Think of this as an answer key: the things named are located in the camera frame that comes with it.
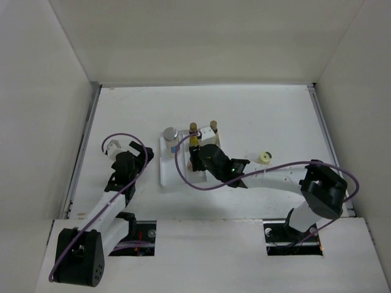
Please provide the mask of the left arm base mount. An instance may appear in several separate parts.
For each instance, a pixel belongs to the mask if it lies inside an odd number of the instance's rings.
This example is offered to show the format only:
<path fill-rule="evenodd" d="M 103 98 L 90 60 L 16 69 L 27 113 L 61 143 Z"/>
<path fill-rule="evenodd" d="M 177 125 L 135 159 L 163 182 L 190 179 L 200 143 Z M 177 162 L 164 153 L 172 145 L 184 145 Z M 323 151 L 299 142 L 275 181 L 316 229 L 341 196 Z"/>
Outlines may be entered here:
<path fill-rule="evenodd" d="M 137 222 L 135 232 L 122 239 L 110 256 L 154 256 L 156 230 L 156 221 Z"/>

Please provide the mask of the amber bottle gold cap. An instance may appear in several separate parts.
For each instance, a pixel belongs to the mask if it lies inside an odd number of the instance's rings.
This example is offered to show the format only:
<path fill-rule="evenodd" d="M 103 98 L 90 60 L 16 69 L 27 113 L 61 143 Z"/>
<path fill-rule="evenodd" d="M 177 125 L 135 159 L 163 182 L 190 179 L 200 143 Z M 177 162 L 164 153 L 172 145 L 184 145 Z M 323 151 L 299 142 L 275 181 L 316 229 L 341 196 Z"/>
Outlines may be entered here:
<path fill-rule="evenodd" d="M 215 135 L 215 140 L 214 140 L 214 144 L 215 145 L 219 145 L 219 133 L 218 133 L 218 128 L 217 128 L 217 121 L 216 120 L 211 120 L 210 121 L 210 128 L 212 129 L 212 131 L 214 132 L 214 135 Z"/>
<path fill-rule="evenodd" d="M 189 146 L 197 147 L 199 146 L 199 137 L 198 137 L 198 128 L 197 123 L 192 122 L 189 125 L 189 134 L 191 135 L 189 138 Z"/>

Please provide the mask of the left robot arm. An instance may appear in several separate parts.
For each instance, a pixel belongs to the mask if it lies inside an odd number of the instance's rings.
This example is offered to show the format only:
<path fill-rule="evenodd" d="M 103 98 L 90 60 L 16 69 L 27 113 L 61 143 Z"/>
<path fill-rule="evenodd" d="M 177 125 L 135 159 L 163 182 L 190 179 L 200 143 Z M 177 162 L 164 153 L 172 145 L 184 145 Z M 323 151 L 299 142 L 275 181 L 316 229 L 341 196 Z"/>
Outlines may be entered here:
<path fill-rule="evenodd" d="M 132 141 L 129 146 L 124 150 L 114 140 L 109 143 L 105 153 L 113 161 L 113 173 L 101 200 L 80 225 L 59 233 L 50 282 L 95 287 L 101 281 L 105 259 L 121 241 L 142 243 L 136 217 L 125 208 L 154 153 L 140 142 Z"/>

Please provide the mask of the yellow-lid spice shaker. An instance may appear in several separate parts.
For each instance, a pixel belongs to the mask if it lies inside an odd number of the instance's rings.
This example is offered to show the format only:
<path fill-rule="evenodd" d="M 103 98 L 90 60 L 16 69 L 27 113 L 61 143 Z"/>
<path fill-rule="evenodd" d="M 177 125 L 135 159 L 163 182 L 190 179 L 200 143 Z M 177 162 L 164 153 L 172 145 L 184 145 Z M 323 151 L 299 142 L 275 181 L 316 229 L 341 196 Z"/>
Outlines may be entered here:
<path fill-rule="evenodd" d="M 272 154 L 269 151 L 262 151 L 260 153 L 251 153 L 248 159 L 260 165 L 269 165 L 272 161 Z"/>

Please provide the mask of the silver-lid jar blue label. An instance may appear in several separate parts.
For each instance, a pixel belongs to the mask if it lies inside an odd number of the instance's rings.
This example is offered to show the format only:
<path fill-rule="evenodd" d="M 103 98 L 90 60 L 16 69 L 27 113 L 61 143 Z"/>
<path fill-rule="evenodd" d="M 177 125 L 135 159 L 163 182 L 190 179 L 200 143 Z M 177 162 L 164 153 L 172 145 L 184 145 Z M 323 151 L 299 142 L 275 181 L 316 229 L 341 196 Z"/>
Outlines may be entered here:
<path fill-rule="evenodd" d="M 167 153 L 171 156 L 175 156 L 177 145 L 179 144 L 178 130 L 173 127 L 168 127 L 163 131 L 163 139 L 166 145 Z"/>

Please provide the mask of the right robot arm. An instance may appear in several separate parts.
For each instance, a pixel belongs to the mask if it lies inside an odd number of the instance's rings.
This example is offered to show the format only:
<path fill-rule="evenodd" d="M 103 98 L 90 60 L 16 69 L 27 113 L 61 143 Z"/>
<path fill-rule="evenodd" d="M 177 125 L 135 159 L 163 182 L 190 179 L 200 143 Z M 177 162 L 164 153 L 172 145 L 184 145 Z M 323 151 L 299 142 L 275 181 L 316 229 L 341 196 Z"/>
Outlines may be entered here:
<path fill-rule="evenodd" d="M 343 213 L 347 182 L 324 162 L 267 169 L 247 159 L 230 159 L 214 144 L 191 146 L 189 152 L 193 171 L 208 171 L 231 188 L 267 188 L 303 196 L 304 202 L 289 211 L 283 226 L 289 241 L 298 241 L 320 220 L 337 220 Z"/>

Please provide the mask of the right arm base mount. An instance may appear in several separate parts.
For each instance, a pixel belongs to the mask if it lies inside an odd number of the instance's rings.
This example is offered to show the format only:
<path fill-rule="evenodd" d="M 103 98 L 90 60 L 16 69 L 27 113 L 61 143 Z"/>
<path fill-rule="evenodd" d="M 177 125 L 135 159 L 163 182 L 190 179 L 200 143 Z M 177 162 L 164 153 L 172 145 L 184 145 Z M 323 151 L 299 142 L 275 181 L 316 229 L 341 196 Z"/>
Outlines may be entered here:
<path fill-rule="evenodd" d="M 315 224 L 302 233 L 287 226 L 284 220 L 264 220 L 263 229 L 268 256 L 323 255 L 320 237 L 311 235 L 317 229 Z"/>

